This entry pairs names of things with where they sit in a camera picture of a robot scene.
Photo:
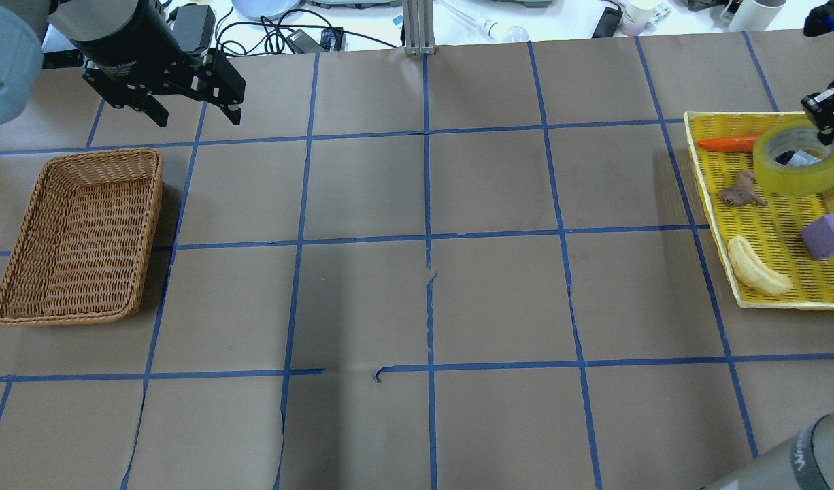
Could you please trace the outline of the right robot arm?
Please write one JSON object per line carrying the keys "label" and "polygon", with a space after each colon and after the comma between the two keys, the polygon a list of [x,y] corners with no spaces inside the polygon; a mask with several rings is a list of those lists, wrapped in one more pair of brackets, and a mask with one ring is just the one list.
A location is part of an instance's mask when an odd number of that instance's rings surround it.
{"label": "right robot arm", "polygon": [[270,319],[277,489],[834,488],[834,312],[738,310],[653,80],[563,122],[205,144]]}

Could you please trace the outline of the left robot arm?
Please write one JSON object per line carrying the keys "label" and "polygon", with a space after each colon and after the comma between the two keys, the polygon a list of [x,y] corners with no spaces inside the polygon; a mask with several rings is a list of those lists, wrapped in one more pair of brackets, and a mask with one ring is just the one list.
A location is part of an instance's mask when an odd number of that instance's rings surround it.
{"label": "left robot arm", "polygon": [[0,1],[0,125],[26,108],[49,27],[81,53],[82,77],[113,108],[165,127],[158,96],[178,94],[237,125],[246,81],[213,46],[214,25],[206,4],[184,4],[170,18],[159,1]]}

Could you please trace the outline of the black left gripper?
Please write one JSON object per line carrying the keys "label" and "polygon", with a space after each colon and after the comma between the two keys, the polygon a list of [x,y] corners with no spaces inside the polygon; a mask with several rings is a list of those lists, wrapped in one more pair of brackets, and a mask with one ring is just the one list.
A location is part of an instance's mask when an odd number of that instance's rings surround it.
{"label": "black left gripper", "polygon": [[167,127],[169,112],[155,97],[171,94],[214,105],[231,124],[241,123],[246,81],[216,48],[186,53],[184,60],[153,67],[149,74],[133,72],[126,80],[116,80],[87,60],[82,78],[113,108],[143,112],[158,127]]}

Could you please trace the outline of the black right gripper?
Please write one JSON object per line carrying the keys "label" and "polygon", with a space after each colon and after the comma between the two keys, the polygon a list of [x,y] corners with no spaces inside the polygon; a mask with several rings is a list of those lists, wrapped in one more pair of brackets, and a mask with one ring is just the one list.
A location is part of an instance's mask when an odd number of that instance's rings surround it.
{"label": "black right gripper", "polygon": [[821,93],[812,93],[801,99],[801,106],[808,120],[817,127],[817,138],[822,145],[834,142],[834,82]]}

